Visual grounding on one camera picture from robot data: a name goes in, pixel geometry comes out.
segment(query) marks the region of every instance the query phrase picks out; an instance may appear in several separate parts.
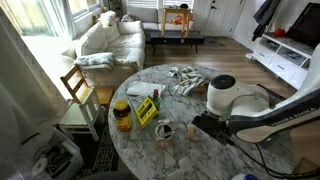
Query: doorway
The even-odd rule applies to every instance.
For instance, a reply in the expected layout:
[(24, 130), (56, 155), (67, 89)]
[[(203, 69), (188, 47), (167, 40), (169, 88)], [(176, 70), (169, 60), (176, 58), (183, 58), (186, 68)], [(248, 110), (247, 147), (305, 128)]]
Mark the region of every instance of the doorway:
[(245, 0), (209, 0), (205, 36), (230, 37), (238, 22)]

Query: window blind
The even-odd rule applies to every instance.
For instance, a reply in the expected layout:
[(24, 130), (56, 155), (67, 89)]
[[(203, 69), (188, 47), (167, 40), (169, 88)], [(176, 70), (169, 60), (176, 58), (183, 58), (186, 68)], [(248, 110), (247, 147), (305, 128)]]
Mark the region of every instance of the window blind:
[(193, 1), (194, 0), (163, 0), (163, 7), (168, 7), (169, 5), (177, 5), (180, 4), (188, 4), (190, 9), (193, 9)]
[(158, 0), (127, 0), (128, 7), (157, 8)]

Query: paper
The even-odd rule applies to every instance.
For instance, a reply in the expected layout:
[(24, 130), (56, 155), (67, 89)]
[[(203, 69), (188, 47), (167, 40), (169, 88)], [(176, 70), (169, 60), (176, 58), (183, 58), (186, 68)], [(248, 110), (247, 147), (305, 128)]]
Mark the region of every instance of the paper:
[(166, 86), (161, 84), (148, 83), (143, 81), (134, 81), (127, 90), (127, 95), (152, 96), (153, 90), (158, 89), (159, 97)]

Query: coffee table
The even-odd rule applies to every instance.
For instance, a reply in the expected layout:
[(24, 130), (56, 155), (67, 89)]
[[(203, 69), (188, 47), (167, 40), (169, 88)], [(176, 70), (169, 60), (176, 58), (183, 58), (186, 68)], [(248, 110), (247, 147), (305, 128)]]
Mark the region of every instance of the coffee table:
[[(206, 93), (192, 93), (184, 97), (177, 95), (171, 89), (177, 81), (169, 74), (170, 67), (182, 68), (192, 66), (207, 78), (214, 78), (219, 73), (213, 69), (187, 64), (170, 64), (154, 66), (131, 76), (121, 84), (111, 101), (108, 115), (110, 135), (120, 158), (138, 179), (167, 179), (168, 175), (178, 170), (179, 160), (188, 158), (192, 171), (181, 175), (181, 179), (219, 179), (230, 180), (239, 173), (252, 173), (259, 179), (272, 179), (263, 168), (253, 163), (241, 151), (229, 145), (219, 143), (200, 129), (196, 129), (194, 139), (187, 137), (187, 125), (195, 116), (206, 110)], [(134, 113), (132, 129), (120, 131), (113, 116), (113, 105), (118, 99), (130, 100), (126, 90), (134, 81), (145, 81), (166, 85), (161, 95), (162, 103), (171, 112), (175, 123), (181, 129), (173, 134), (172, 144), (166, 148), (157, 146), (154, 140), (148, 140)], [(260, 156), (254, 144), (243, 142), (235, 137), (233, 141), (258, 161)], [(289, 134), (282, 134), (268, 148), (262, 148), (266, 164), (280, 172), (290, 173), (294, 158)]]
[(198, 54), (198, 45), (204, 44), (204, 37), (199, 32), (189, 32), (188, 37), (184, 37), (181, 31), (166, 31), (164, 36), (161, 31), (150, 32), (151, 43), (153, 46), (153, 54), (158, 44), (173, 45), (195, 45)]

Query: television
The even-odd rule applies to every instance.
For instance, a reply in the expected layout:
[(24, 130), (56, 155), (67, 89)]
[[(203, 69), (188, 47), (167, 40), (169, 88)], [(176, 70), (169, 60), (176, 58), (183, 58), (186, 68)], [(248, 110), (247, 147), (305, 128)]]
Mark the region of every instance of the television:
[(315, 48), (320, 43), (320, 4), (309, 3), (286, 36)]

